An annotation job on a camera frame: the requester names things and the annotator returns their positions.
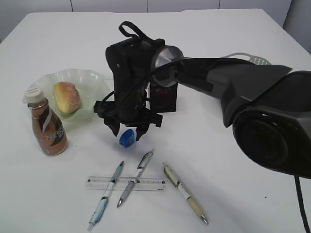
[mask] white table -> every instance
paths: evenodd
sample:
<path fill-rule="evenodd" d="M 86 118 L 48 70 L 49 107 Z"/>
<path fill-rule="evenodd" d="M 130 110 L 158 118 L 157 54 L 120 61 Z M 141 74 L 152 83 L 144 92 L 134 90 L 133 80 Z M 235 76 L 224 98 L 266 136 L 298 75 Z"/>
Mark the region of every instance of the white table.
<path fill-rule="evenodd" d="M 68 149 L 55 157 L 42 154 L 30 111 L 21 102 L 24 90 L 44 74 L 66 68 L 112 78 L 104 52 L 125 39 L 118 31 L 124 20 L 189 57 L 247 52 L 294 70 L 311 70 L 311 56 L 262 10 L 27 15 L 0 45 L 0 232 L 86 232 L 102 191 L 85 191 L 85 178 L 109 176 L 122 160 L 122 176 L 131 176 L 151 148 L 155 154 L 143 176 L 163 176 L 161 163 L 167 161 L 204 206 L 210 225 L 201 224 L 169 185 L 161 193 L 133 192 L 120 209 L 121 192 L 115 191 L 94 233 L 304 232 L 294 178 L 248 159 L 231 128 L 223 126 L 218 102 L 183 86 L 177 112 L 164 114 L 162 127 L 151 126 L 130 148 L 122 148 L 95 117 L 79 129 L 64 122 Z M 310 180 L 302 179 L 302 190 L 311 217 Z"/>

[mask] blue pen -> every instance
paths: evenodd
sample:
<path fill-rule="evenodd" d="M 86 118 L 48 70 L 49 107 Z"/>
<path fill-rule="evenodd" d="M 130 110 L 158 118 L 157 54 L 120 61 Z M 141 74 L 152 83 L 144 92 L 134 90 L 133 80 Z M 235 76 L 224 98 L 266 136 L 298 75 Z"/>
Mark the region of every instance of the blue pen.
<path fill-rule="evenodd" d="M 113 187 L 115 186 L 116 178 L 118 178 L 120 176 L 120 174 L 122 172 L 122 169 L 123 169 L 123 165 L 124 165 L 124 161 L 122 161 L 119 164 L 119 166 L 117 167 L 115 173 L 111 177 L 111 179 L 109 181 L 109 184 L 108 184 L 108 186 L 107 186 L 107 188 L 105 190 L 105 193 L 104 193 L 102 199 L 100 200 L 100 202 L 98 203 L 97 208 L 94 211 L 91 220 L 89 221 L 89 226 L 88 226 L 88 229 L 87 229 L 88 231 L 91 231 L 92 228 L 94 227 L 94 225 L 101 220 L 102 215 L 103 215 L 103 213 L 105 211 L 105 208 L 108 205 L 109 197 L 110 197 L 110 195 L 112 193 Z"/>

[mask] bottle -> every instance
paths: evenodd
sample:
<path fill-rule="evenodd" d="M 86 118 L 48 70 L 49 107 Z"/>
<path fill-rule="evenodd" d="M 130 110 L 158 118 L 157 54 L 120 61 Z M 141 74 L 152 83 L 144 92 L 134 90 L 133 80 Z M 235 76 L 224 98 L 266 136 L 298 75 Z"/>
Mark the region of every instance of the bottle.
<path fill-rule="evenodd" d="M 32 127 L 35 137 L 46 155 L 57 155 L 68 145 L 62 122 L 49 107 L 39 87 L 30 87 L 25 92 L 28 108 L 32 112 Z"/>

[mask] bread roll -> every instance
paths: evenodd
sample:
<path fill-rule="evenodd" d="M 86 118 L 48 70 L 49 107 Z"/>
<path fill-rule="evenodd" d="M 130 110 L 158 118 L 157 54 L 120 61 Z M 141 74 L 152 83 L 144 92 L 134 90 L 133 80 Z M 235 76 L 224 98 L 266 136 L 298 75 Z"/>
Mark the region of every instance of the bread roll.
<path fill-rule="evenodd" d="M 76 87 L 69 82 L 60 82 L 53 86 L 56 106 L 61 113 L 69 114 L 76 111 L 81 99 Z"/>

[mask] silver pen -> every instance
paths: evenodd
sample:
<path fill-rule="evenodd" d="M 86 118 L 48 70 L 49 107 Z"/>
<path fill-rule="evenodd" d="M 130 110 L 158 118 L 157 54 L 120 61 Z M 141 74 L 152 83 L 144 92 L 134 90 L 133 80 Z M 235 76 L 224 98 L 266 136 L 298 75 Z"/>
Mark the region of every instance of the silver pen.
<path fill-rule="evenodd" d="M 206 225 L 208 225 L 208 220 L 203 208 L 200 206 L 198 201 L 194 198 L 194 195 L 190 192 L 190 190 L 185 186 L 185 184 L 178 177 L 176 172 L 167 164 L 162 163 L 164 174 L 169 178 L 172 184 L 181 192 L 184 198 L 187 200 L 189 206 L 193 209 L 195 214 L 199 217 L 199 219 Z"/>
<path fill-rule="evenodd" d="M 137 178 L 139 178 L 141 176 L 141 174 L 143 173 L 143 171 L 145 170 L 145 168 L 146 168 L 147 164 L 149 163 L 152 155 L 154 154 L 153 152 L 154 152 L 154 150 L 152 149 L 150 152 L 146 153 L 144 155 L 144 157 L 142 158 L 141 162 L 139 163 L 139 165 L 137 167 L 137 172 L 134 176 L 136 179 L 133 179 L 128 183 L 127 187 L 125 188 L 124 192 L 122 193 L 122 195 L 118 201 L 117 207 L 121 206 L 125 202 L 128 195 L 133 190 L 133 188 L 137 182 Z"/>
<path fill-rule="evenodd" d="M 94 227 L 94 225 L 96 223 L 98 223 L 101 218 L 102 215 L 105 211 L 106 206 L 108 205 L 109 202 L 109 197 L 112 193 L 113 187 L 116 184 L 116 178 L 118 178 L 123 170 L 123 165 L 124 165 L 124 161 L 122 161 L 119 166 L 117 167 L 115 173 L 113 174 L 113 176 L 111 177 L 109 184 L 104 192 L 104 195 L 102 197 L 102 199 L 100 200 L 100 202 L 98 203 L 96 210 L 93 213 L 93 216 L 91 218 L 91 220 L 89 221 L 89 226 L 88 226 L 88 231 L 91 231 L 92 228 Z"/>

